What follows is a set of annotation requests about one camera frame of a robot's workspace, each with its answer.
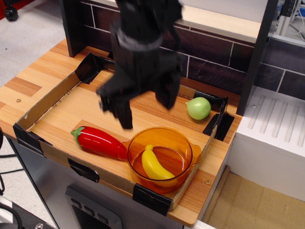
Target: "toy food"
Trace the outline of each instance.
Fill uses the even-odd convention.
[[[187,112],[190,117],[196,120],[201,120],[206,118],[211,111],[210,102],[203,97],[197,97],[189,102],[186,102]]]
[[[95,152],[106,153],[121,160],[127,160],[126,147],[116,138],[106,132],[89,127],[81,126],[72,131],[75,141],[84,148]]]
[[[167,180],[174,178],[174,175],[167,171],[159,163],[156,155],[153,152],[153,145],[147,145],[142,154],[142,165],[144,171],[150,179]]]

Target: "wooden floor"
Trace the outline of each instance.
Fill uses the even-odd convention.
[[[227,170],[202,221],[217,229],[304,229],[304,212],[305,202]]]

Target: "gray floor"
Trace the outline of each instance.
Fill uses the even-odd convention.
[[[18,19],[0,20],[0,86],[65,38],[58,0],[35,0],[18,10]],[[0,155],[13,154],[4,140]],[[21,168],[17,158],[0,159],[0,172]],[[53,225],[24,171],[2,175],[4,197]]]

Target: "dark brick tile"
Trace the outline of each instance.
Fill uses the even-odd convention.
[[[246,73],[190,58],[188,78],[241,94]]]
[[[243,72],[247,72],[253,49],[253,47],[234,43],[231,54],[230,67]]]
[[[276,92],[284,71],[263,64],[257,77],[256,86]]]
[[[212,35],[214,37],[219,37],[219,38],[227,39],[229,41],[238,42],[238,43],[245,44],[245,45],[248,45],[248,46],[251,46],[251,47],[255,46],[255,43],[245,42],[245,41],[242,41],[242,40],[239,40],[239,39],[234,39],[234,38],[231,38],[231,37],[222,36],[222,35],[219,35],[219,34],[216,34],[216,33],[203,31],[203,30],[200,30],[200,29],[197,29],[197,28],[192,28],[191,27],[191,30],[192,31],[201,32],[201,33],[207,34],[207,35]]]
[[[94,27],[91,5],[81,3],[84,25]]]
[[[270,39],[265,63],[305,73],[305,47]]]
[[[176,28],[176,31],[181,39],[180,52],[228,66],[231,42],[180,28]],[[174,49],[175,41],[169,33],[165,34],[162,47]]]
[[[85,27],[87,35],[87,45],[106,52],[112,52],[110,33],[101,30]]]
[[[305,100],[305,76],[286,71],[278,92]]]
[[[188,56],[182,55],[182,62],[181,62],[181,67],[182,67],[182,76],[186,77],[187,75],[187,64],[188,64]]]
[[[101,30],[110,31],[110,25],[120,18],[119,12],[104,8],[92,7],[95,27]]]

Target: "black cable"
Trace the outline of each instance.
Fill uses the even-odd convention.
[[[18,214],[17,211],[15,211],[14,209],[12,209],[11,207],[9,206],[6,206],[2,203],[0,203],[0,208],[4,209],[4,210],[7,210],[9,211],[11,214],[13,214],[13,216],[15,217],[16,221],[17,221],[17,224],[18,224],[18,229],[22,229],[22,220],[21,220],[21,217],[20,215]]]
[[[3,143],[3,132],[2,132],[2,129],[0,126],[0,149],[1,149],[2,143]]]
[[[16,169],[16,170],[12,170],[12,171],[7,171],[7,172],[2,172],[2,173],[0,173],[0,175],[8,174],[8,173],[15,173],[15,172],[19,172],[19,171],[23,171],[23,168],[21,168],[21,169]]]
[[[8,154],[8,155],[0,155],[0,158],[8,158],[8,157],[15,157],[15,154]]]
[[[293,29],[295,29],[296,31],[298,31],[299,32],[299,30],[295,27],[295,26],[293,26],[293,25],[290,25]],[[303,34],[300,32],[299,33],[300,35],[301,35],[301,37],[305,40],[305,37],[303,36]]]
[[[0,196],[2,196],[4,193],[4,190],[5,190],[5,186],[4,186],[4,182],[3,182],[1,175],[0,175],[0,183],[1,183]]]

